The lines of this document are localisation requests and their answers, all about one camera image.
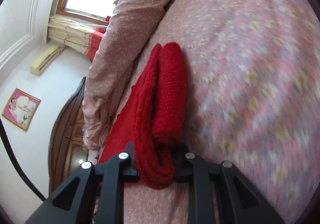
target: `pink floral bedsheet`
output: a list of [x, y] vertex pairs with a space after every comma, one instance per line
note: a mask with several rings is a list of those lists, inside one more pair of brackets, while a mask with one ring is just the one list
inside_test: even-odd
[[[184, 139], [206, 160], [231, 160], [286, 223], [320, 181], [320, 25], [307, 0], [174, 0], [138, 60], [177, 42], [189, 64]], [[125, 223], [187, 223], [188, 192], [125, 190]]]

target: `metal bolt head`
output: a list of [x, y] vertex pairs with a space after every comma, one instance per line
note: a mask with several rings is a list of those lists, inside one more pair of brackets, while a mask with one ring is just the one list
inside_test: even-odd
[[129, 157], [129, 154], [126, 152], [120, 153], [119, 154], [119, 158], [120, 159], [127, 159]]
[[186, 158], [187, 159], [194, 159], [196, 155], [194, 153], [186, 153]]
[[225, 167], [225, 168], [231, 168], [232, 167], [232, 163], [230, 161], [226, 160], [226, 161], [222, 162], [222, 166]]
[[92, 163], [90, 163], [90, 162], [83, 162], [82, 164], [81, 164], [81, 167], [83, 168], [83, 169], [89, 169], [90, 167], [91, 167], [91, 165], [92, 165]]

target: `bed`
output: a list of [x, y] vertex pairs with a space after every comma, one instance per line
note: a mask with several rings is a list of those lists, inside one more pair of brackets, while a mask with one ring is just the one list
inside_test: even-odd
[[[149, 14], [148, 1], [120, 0], [93, 60], [87, 148], [108, 145], [155, 44], [177, 42], [188, 64], [189, 150], [234, 162], [287, 224], [306, 221], [320, 182], [320, 24], [308, 0], [152, 0]], [[125, 223], [188, 222], [184, 185], [130, 185], [124, 201]]]

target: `wooden cabinet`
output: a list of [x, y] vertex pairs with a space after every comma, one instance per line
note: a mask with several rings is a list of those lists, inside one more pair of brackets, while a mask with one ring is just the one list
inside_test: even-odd
[[88, 158], [88, 154], [82, 148], [84, 83], [85, 78], [61, 110], [52, 129], [48, 161], [49, 194]]

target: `air conditioner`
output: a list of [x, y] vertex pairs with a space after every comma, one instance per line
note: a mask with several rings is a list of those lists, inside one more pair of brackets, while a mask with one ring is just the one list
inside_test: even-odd
[[44, 70], [56, 59], [65, 47], [51, 46], [30, 66], [30, 72], [40, 76]]

